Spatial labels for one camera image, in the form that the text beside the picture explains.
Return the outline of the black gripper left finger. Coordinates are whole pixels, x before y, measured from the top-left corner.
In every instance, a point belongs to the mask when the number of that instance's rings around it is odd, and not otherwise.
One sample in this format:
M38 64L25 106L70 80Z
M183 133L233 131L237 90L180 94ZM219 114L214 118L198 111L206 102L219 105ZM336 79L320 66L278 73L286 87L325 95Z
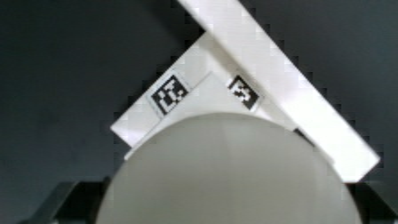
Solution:
M96 224L110 181L61 182L31 217L18 224Z

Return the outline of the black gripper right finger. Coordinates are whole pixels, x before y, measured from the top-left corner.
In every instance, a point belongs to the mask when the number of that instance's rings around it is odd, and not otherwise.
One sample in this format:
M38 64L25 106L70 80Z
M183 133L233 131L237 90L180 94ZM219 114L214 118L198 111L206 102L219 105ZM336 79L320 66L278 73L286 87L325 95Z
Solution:
M397 224L398 213L365 182L349 183L363 224Z

